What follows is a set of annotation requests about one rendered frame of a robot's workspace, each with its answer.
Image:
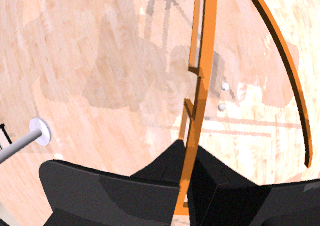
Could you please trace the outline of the black-framed glasses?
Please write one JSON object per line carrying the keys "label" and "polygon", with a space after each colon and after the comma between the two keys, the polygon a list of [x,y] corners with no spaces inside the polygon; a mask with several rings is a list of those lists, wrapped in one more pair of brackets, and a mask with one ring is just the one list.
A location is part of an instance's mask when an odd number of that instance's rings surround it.
{"label": "black-framed glasses", "polygon": [[0,149],[3,150],[8,145],[12,145],[11,138],[8,137],[7,131],[4,129],[4,123],[0,125]]}

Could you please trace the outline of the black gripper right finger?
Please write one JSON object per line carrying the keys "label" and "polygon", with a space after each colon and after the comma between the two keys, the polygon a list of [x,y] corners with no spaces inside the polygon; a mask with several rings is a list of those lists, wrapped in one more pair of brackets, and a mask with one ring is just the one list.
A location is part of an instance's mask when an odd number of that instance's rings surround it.
{"label": "black gripper right finger", "polygon": [[187,202],[191,226],[261,226],[276,215],[320,205],[320,178],[257,185],[199,145]]}

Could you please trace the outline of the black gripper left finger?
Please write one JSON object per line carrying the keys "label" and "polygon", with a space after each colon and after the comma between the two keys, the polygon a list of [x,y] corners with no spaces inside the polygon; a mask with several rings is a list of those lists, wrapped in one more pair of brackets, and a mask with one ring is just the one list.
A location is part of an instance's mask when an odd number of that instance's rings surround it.
{"label": "black gripper left finger", "polygon": [[171,226],[184,150],[184,139],[176,139],[129,177],[47,159],[39,179],[52,211],[57,207],[108,226]]}

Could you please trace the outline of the white cylinder on round base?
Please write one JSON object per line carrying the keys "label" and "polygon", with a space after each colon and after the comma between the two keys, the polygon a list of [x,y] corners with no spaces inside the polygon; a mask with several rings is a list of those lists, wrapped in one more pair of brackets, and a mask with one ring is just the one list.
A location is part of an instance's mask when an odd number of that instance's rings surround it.
{"label": "white cylinder on round base", "polygon": [[11,158],[11,155],[15,155],[17,151],[23,149],[23,147],[31,145],[31,142],[36,141],[39,145],[47,146],[52,141],[52,131],[49,129],[49,125],[43,118],[36,117],[29,122],[29,131],[31,133],[23,135],[20,139],[13,142],[12,145],[8,145],[5,149],[0,151],[0,165]]}

